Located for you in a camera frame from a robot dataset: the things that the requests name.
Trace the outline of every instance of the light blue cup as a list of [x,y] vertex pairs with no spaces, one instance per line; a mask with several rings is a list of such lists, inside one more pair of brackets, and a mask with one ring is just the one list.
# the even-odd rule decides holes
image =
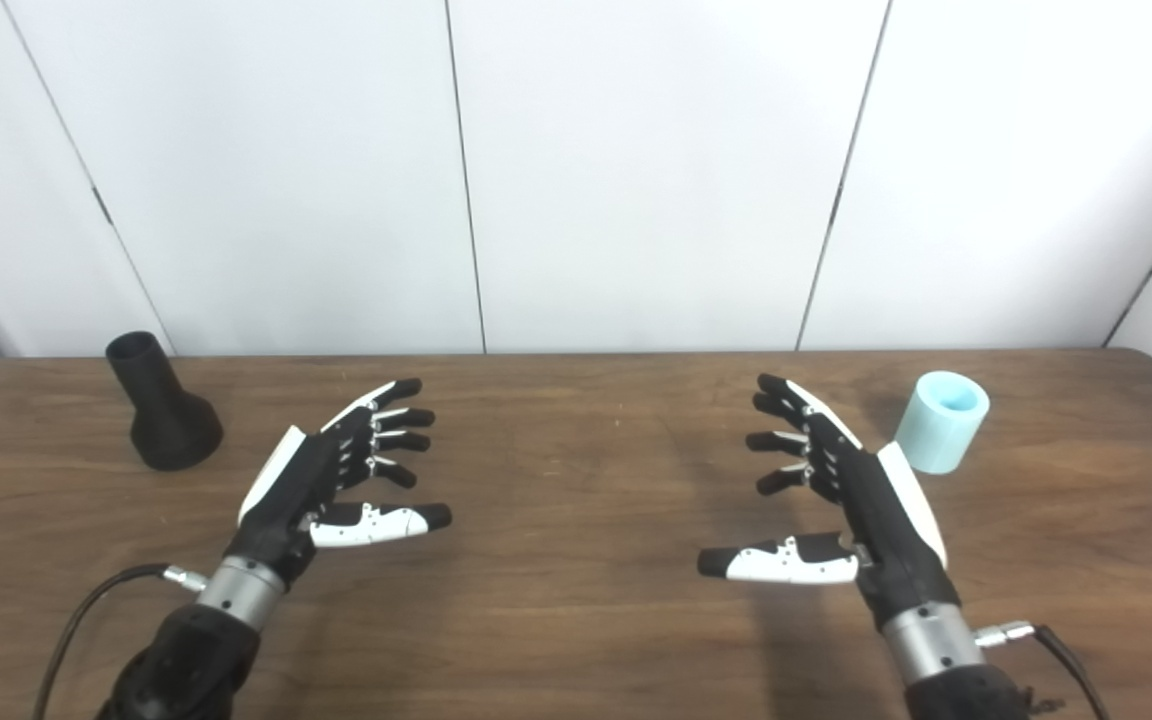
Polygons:
[[948,370],[926,373],[914,386],[896,442],[924,473],[952,473],[990,410],[990,396],[972,378]]

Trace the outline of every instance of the black vase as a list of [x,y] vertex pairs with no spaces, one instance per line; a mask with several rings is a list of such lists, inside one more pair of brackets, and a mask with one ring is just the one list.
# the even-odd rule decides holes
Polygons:
[[197,465],[220,446],[223,431],[211,403],[180,387],[154,333],[114,338],[105,348],[109,367],[136,407],[132,446],[154,470]]

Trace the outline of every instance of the wooden table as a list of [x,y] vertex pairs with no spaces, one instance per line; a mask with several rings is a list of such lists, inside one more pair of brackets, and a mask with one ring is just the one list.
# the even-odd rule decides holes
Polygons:
[[[223,446],[154,473],[100,359],[0,359],[0,719],[26,715],[60,626],[99,579],[172,561],[210,571],[288,424],[317,427],[396,377],[424,378],[434,447],[402,461],[452,528],[324,551],[280,606],[238,720],[901,719],[855,588],[699,577],[700,547],[841,528],[812,493],[756,495],[775,429],[763,370],[831,402],[872,447],[914,379],[977,378],[993,410],[956,473],[924,478],[976,624],[1052,624],[1119,720],[1152,719],[1152,359],[1120,350],[179,359]],[[79,630],[50,717],[91,717],[183,591],[132,583]],[[991,655],[1089,717],[1055,660]]]

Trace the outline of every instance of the cable connector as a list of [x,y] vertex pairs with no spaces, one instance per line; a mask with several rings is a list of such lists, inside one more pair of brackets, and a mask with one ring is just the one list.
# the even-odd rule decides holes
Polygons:
[[192,593],[202,592],[202,590],[207,586],[207,582],[210,579],[202,573],[179,568],[174,564],[169,564],[168,569],[162,571],[162,578],[167,579],[169,583],[179,584],[181,588],[187,589],[187,591]]
[[1016,620],[1014,623],[1003,623],[1000,626],[986,626],[986,628],[980,628],[972,632],[975,643],[977,647],[984,650],[988,647],[998,647],[1001,644],[1007,644],[1010,642],[1020,641],[1021,638],[1028,638],[1029,635],[1034,634],[1034,627],[1029,624],[1024,620]]

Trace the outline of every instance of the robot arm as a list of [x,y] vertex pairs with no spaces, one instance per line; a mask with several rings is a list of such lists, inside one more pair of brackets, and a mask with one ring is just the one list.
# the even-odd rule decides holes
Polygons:
[[758,379],[756,409],[788,420],[794,433],[755,433],[751,450],[801,461],[756,483],[763,495],[805,486],[840,505],[844,533],[791,536],[700,552],[710,577],[820,584],[855,582],[905,683],[915,720],[1023,720],[1024,694],[988,665],[963,619],[937,516],[896,444],[865,450],[843,420],[786,379]]
[[434,423],[429,410],[381,411],[420,392],[420,381],[387,382],[353,401],[319,432],[291,427],[238,510],[238,531],[220,568],[198,578],[192,605],[173,611],[150,647],[122,670],[101,720],[221,720],[260,647],[280,598],[320,547],[394,541],[446,528],[445,505],[335,502],[338,492],[382,477],[411,487],[416,475],[379,450],[425,450],[408,427]]

